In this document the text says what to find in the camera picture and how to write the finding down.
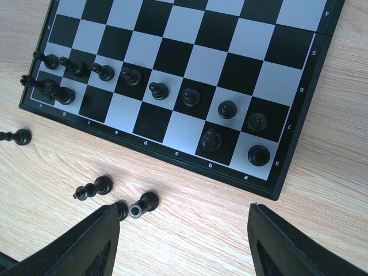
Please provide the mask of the black chess piece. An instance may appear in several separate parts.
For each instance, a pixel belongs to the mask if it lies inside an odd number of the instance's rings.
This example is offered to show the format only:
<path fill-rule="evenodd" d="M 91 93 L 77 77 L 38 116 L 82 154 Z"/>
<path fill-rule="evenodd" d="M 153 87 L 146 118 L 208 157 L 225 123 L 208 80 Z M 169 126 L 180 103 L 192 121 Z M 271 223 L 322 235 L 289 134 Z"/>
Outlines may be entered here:
<path fill-rule="evenodd" d="M 151 82 L 148 88 L 156 100 L 164 100 L 169 95 L 169 89 L 164 83 Z"/>
<path fill-rule="evenodd" d="M 100 65 L 98 63 L 93 63 L 91 65 L 92 72 L 98 74 L 100 80 L 107 82 L 114 78 L 114 69 L 109 65 Z"/>
<path fill-rule="evenodd" d="M 121 76 L 125 79 L 126 83 L 130 86 L 137 86 L 141 82 L 141 73 L 136 69 L 130 69 L 123 67 L 121 70 Z"/>
<path fill-rule="evenodd" d="M 231 100 L 223 101 L 218 106 L 218 114 L 223 119 L 231 119 L 237 113 L 237 106 Z"/>

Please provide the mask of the black rook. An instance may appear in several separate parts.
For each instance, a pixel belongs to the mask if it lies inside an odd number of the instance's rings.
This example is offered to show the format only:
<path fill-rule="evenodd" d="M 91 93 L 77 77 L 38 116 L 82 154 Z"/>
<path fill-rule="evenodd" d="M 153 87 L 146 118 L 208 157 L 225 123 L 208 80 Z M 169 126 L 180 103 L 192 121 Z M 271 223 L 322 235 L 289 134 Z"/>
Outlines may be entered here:
<path fill-rule="evenodd" d="M 53 100 L 53 96 L 47 92 L 47 88 L 52 84 L 51 80 L 35 80 L 30 75 L 22 75 L 20 78 L 20 84 L 28 88 L 34 87 L 50 101 Z"/>

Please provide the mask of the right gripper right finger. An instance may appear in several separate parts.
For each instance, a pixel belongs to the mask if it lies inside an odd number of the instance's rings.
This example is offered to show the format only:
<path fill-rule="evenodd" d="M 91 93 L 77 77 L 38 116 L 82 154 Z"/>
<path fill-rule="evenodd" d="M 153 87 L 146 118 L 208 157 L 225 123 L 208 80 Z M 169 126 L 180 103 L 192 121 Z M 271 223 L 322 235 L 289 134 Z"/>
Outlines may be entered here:
<path fill-rule="evenodd" d="M 367 275 L 263 204 L 250 205 L 248 241 L 256 275 Z"/>

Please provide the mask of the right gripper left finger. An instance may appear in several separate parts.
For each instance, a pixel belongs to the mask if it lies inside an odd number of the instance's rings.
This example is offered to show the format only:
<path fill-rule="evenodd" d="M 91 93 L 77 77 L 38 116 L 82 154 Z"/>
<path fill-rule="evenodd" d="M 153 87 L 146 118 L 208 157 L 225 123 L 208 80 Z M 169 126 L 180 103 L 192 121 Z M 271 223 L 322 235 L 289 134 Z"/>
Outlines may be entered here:
<path fill-rule="evenodd" d="M 112 275 L 119 233 L 117 207 L 104 205 L 1 275 Z"/>

